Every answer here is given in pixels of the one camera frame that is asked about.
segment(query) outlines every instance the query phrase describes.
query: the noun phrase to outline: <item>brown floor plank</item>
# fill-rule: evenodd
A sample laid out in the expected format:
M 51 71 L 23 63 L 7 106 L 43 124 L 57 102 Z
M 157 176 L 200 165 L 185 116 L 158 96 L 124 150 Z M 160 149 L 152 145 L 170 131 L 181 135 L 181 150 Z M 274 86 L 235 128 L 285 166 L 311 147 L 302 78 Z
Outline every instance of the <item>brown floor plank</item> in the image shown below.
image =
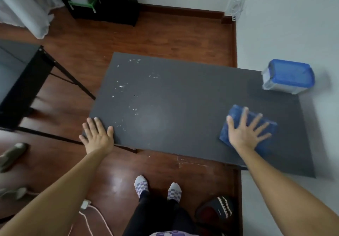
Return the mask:
M 41 44 L 59 63 L 83 83 L 94 95 L 114 51 L 193 62 L 231 66 L 231 25 L 217 19 L 185 17 L 142 12 L 135 27 L 74 20 L 65 8 L 54 11 L 49 34 L 35 39 L 24 28 L 0 24 L 0 37 Z M 50 76 L 34 101 L 39 110 L 25 118 L 23 127 L 78 139 L 81 124 L 93 101 L 78 87 Z M 27 142 L 32 148 L 7 173 L 0 174 L 0 187 L 27 185 L 40 192 L 74 166 L 85 154 L 82 146 L 57 140 L 0 131 L 0 152 L 16 142 Z M 181 204 L 191 215 L 213 196 L 238 197 L 238 170 L 224 164 L 196 158 L 152 151 L 133 154 L 116 148 L 100 166 L 88 193 L 105 216 L 116 236 L 122 234 L 138 198 L 135 178 L 143 174 L 150 188 L 166 196 L 171 182 L 183 189 Z M 0 208 L 1 217 L 18 207 Z M 108 235 L 93 210 L 86 210 L 95 235 Z M 83 217 L 78 217 L 71 235 L 88 235 Z

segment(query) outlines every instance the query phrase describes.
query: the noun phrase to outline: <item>black pants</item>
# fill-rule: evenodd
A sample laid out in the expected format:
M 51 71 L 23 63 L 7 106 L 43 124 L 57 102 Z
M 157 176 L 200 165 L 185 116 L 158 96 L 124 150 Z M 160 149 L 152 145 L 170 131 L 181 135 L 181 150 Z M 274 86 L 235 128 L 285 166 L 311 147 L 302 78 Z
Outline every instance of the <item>black pants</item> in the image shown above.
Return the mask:
M 122 236 L 149 236 L 165 231 L 196 234 L 196 226 L 187 211 L 175 200 L 168 201 L 143 191 Z

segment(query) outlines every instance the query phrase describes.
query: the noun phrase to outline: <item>finger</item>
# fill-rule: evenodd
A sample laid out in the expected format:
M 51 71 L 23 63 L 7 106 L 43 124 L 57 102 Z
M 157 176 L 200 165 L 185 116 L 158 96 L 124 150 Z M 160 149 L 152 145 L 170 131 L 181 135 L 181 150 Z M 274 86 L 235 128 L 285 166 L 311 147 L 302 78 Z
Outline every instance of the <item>finger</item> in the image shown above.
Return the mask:
M 265 122 L 264 124 L 262 124 L 261 126 L 259 126 L 255 131 L 255 135 L 259 135 L 263 130 L 266 129 L 266 127 L 269 126 L 269 122 Z
M 113 126 L 108 127 L 108 129 L 107 129 L 108 137 L 113 138 L 113 134 L 114 134 Z
M 81 142 L 82 142 L 85 146 L 87 145 L 88 140 L 87 140 L 84 136 L 79 135 L 79 139 L 81 140 Z
M 98 128 L 99 134 L 105 134 L 106 132 L 105 132 L 104 126 L 102 126 L 102 123 L 101 123 L 100 119 L 95 117 L 94 121 L 95 121 L 95 125 Z
M 96 129 L 92 118 L 88 117 L 87 118 L 87 123 L 90 126 L 90 130 L 91 130 L 92 136 L 98 135 L 98 130 Z
M 227 125 L 228 125 L 228 131 L 234 131 L 234 121 L 232 116 L 226 117 Z
M 270 133 L 268 132 L 268 133 L 266 133 L 265 135 L 258 137 L 258 140 L 259 140 L 259 142 L 260 142 L 260 141 L 263 141 L 263 140 L 268 139 L 268 138 L 271 137 L 271 136 L 272 136 L 272 134 L 270 134 Z
M 255 127 L 258 125 L 260 119 L 262 118 L 262 114 L 258 114 L 252 121 L 252 123 L 248 126 L 252 131 L 254 131 Z
M 92 133 L 91 133 L 90 129 L 88 128 L 88 124 L 87 123 L 83 123 L 82 127 L 84 128 L 84 131 L 86 133 L 87 139 L 91 139 L 93 136 L 92 136 Z
M 248 115 L 248 107 L 245 106 L 242 110 L 239 126 L 243 126 L 243 127 L 246 126 L 247 115 Z

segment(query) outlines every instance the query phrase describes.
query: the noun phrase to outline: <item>forearm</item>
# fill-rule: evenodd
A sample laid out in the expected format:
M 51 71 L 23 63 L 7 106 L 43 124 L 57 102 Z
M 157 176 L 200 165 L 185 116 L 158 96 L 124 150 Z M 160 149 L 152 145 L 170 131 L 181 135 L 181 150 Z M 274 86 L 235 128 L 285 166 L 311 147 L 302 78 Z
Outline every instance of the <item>forearm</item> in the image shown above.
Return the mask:
M 238 153 L 285 236 L 338 234 L 339 218 L 330 208 L 272 167 L 254 150 L 239 148 Z
M 63 235 L 78 213 L 104 157 L 101 151 L 87 154 L 9 221 L 0 231 L 0 236 Z

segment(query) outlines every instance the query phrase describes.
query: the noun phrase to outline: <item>sock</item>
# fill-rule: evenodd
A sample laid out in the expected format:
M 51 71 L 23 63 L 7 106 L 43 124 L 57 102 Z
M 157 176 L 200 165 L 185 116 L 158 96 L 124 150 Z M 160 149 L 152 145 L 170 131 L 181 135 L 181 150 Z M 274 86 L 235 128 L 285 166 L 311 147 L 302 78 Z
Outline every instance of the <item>sock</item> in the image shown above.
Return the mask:
M 177 184 L 176 182 L 173 182 L 168 189 L 167 200 L 174 199 L 175 201 L 179 203 L 181 199 L 181 193 L 182 191 L 181 191 L 179 184 Z
M 134 182 L 135 191 L 138 194 L 138 197 L 140 198 L 140 195 L 143 191 L 148 191 L 148 183 L 145 177 L 142 175 L 139 175 Z

